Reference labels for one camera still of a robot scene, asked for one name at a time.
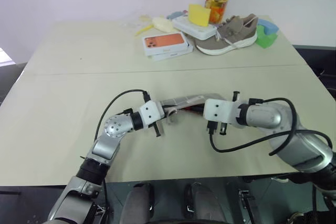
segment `beige table surface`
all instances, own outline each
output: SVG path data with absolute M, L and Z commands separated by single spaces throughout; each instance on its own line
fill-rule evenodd
M 188 55 L 155 62 L 144 55 L 141 38 L 161 32 L 151 29 L 135 37 L 138 28 L 126 24 L 57 23 L 41 42 L 25 72 L 117 73 L 306 64 L 280 31 L 275 43 L 267 49 L 254 44 L 220 56 L 207 56 L 194 50 Z
M 107 103 L 119 92 L 141 88 L 152 99 L 198 93 L 244 99 L 289 98 L 305 127 L 326 133 L 335 143 L 336 107 L 307 65 L 212 70 L 99 74 L 24 74 L 0 106 L 0 185 L 63 185 L 76 174 Z M 117 101 L 109 115 L 143 103 L 140 94 Z M 153 130 L 128 134 L 107 175 L 108 182 L 217 177 L 291 172 L 267 142 L 233 153 L 216 153 L 206 121 L 180 114 L 177 125 L 162 122 L 164 136 Z M 255 128 L 229 126 L 215 135 L 218 147 L 247 143 L 263 134 Z

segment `white shoe sole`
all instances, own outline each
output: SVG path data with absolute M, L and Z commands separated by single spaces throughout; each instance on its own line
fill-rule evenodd
M 257 40 L 257 37 L 258 36 L 257 36 L 257 31 L 256 31 L 256 33 L 251 38 L 240 40 L 240 41 L 237 41 L 236 43 L 234 43 L 234 45 L 236 47 L 233 47 L 233 46 L 230 45 L 230 46 L 225 47 L 223 49 L 214 49 L 214 50 L 205 49 L 205 48 L 202 48 L 202 47 L 199 47 L 199 46 L 197 46 L 197 48 L 201 52 L 203 52 L 207 55 L 222 55 L 222 54 L 230 52 L 234 49 L 239 49 L 239 48 L 242 48 L 242 47 L 248 47 L 248 46 L 252 45 Z

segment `yellow sponge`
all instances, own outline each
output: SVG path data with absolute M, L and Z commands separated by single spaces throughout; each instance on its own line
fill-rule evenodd
M 210 9 L 202 5 L 189 5 L 189 21 L 199 26 L 208 26 L 210 18 Z

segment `green sponge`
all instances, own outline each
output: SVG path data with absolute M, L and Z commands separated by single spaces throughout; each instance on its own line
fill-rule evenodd
M 265 29 L 264 26 L 261 26 L 261 25 L 257 26 L 258 38 L 256 40 L 256 43 L 262 48 L 268 48 L 278 38 L 278 35 L 277 34 L 266 35 L 264 29 Z

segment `gray sneaker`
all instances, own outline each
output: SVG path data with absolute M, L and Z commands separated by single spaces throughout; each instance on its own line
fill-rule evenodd
M 207 55 L 222 55 L 234 49 L 247 47 L 257 40 L 258 17 L 233 16 L 217 29 L 216 36 L 206 40 L 195 39 L 196 47 Z

